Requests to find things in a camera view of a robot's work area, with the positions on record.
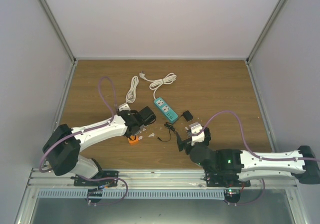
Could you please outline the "orange power strip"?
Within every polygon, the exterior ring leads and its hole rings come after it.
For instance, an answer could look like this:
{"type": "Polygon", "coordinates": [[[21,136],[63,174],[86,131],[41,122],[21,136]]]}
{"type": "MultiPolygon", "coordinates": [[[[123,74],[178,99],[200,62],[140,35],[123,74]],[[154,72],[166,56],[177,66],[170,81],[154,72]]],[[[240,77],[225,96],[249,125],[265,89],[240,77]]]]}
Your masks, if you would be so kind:
{"type": "Polygon", "coordinates": [[[130,145],[135,145],[138,143],[138,141],[139,141],[139,138],[137,135],[132,135],[132,136],[128,137],[128,142],[130,145]]]}

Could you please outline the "teal power strip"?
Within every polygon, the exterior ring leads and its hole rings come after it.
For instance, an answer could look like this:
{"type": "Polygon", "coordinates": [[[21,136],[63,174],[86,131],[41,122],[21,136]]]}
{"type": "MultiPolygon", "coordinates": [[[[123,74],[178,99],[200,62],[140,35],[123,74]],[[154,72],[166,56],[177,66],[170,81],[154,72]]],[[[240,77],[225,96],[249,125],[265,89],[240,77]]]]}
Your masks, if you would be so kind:
{"type": "Polygon", "coordinates": [[[179,117],[177,113],[164,101],[163,98],[156,98],[154,100],[154,104],[170,123],[174,123],[178,120],[179,117]]]}

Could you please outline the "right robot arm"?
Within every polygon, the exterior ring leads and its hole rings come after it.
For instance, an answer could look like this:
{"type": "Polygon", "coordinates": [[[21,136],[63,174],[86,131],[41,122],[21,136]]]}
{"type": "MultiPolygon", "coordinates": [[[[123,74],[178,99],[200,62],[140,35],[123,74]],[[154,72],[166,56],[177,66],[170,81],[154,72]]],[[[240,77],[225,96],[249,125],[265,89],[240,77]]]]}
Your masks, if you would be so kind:
{"type": "Polygon", "coordinates": [[[207,186],[249,185],[252,179],[288,178],[301,184],[319,184],[319,166],[309,146],[280,153],[250,153],[247,150],[209,148],[210,130],[206,128],[200,138],[177,136],[179,151],[203,168],[207,186]]]}

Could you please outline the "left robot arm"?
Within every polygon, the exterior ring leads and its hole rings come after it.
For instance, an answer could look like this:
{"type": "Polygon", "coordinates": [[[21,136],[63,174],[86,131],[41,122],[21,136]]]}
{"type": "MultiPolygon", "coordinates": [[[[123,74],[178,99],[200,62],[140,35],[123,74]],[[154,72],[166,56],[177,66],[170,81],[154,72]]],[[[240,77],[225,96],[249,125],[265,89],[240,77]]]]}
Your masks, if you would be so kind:
{"type": "Polygon", "coordinates": [[[103,181],[103,171],[98,162],[80,153],[90,146],[114,137],[132,138],[154,123],[156,115],[146,106],[140,111],[121,110],[111,118],[91,125],[70,128],[62,124],[56,128],[43,147],[40,165],[48,161],[55,175],[73,173],[82,176],[92,186],[103,181]]]}

